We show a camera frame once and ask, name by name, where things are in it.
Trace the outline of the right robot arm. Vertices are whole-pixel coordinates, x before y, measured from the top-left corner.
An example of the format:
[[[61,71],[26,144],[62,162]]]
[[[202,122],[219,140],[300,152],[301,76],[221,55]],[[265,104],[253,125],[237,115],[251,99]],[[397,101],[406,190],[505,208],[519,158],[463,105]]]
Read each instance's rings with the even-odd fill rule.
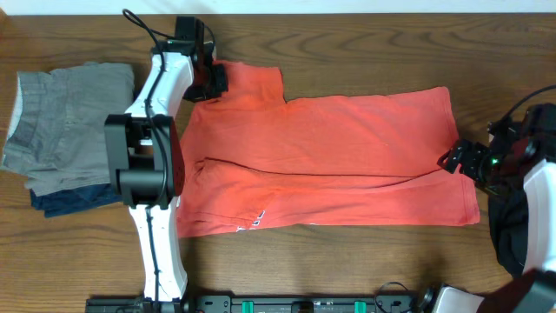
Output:
[[[537,104],[521,123],[503,117],[488,145],[455,142],[438,161],[489,195],[497,257],[513,280],[479,296],[443,286],[432,312],[548,312],[555,307],[555,106]]]

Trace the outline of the folded navy garment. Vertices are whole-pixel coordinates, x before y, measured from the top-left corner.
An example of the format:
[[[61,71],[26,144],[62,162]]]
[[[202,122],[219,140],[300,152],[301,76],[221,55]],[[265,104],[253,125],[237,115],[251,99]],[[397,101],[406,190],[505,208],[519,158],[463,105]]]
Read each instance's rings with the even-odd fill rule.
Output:
[[[30,190],[31,206],[42,211],[45,218],[79,213],[121,201],[122,197],[114,192],[110,184],[60,190],[43,196]]]

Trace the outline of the red orange t-shirt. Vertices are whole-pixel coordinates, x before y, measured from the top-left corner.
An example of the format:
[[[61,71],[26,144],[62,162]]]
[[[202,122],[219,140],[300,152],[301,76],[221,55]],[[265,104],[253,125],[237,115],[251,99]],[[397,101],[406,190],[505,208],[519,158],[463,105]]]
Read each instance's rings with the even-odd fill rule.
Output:
[[[473,182],[438,165],[459,136],[446,88],[286,101],[280,70],[224,69],[182,136],[179,236],[480,220]]]

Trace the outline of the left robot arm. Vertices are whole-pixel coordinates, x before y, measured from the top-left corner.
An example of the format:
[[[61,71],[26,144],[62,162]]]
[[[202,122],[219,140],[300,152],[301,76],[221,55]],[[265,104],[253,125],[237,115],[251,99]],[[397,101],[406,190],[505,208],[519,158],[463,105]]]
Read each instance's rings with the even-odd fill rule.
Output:
[[[177,312],[186,293],[175,219],[185,167],[175,115],[184,99],[211,99],[227,90],[225,70],[214,60],[214,41],[170,39],[154,48],[137,98],[104,123],[110,182],[128,206],[140,240],[143,312]]]

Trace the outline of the black garment with logo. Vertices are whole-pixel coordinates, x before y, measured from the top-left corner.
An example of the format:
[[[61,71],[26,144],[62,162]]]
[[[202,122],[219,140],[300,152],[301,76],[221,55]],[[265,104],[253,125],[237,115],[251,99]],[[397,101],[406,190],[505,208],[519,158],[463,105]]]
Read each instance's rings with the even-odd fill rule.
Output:
[[[490,237],[498,263],[512,276],[520,276],[526,262],[528,205],[525,192],[509,197],[488,197]]]

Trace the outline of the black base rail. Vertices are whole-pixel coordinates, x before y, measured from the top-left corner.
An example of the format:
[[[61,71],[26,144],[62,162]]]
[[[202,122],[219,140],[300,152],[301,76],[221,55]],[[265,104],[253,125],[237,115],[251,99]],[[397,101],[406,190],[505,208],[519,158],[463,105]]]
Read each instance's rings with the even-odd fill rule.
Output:
[[[423,296],[417,296],[401,283],[388,282],[372,296],[187,296],[184,285],[151,283],[145,294],[137,298],[90,298],[86,301],[85,310],[95,313],[404,313],[426,311],[433,295],[431,290],[427,290]]]

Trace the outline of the folded grey shorts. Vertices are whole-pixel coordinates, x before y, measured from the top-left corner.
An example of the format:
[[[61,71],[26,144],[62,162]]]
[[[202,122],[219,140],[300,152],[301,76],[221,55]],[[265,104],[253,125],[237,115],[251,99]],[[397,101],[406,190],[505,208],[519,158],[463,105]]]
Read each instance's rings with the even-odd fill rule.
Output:
[[[38,196],[108,183],[104,122],[132,104],[133,91],[125,63],[18,72],[2,169],[26,176]]]

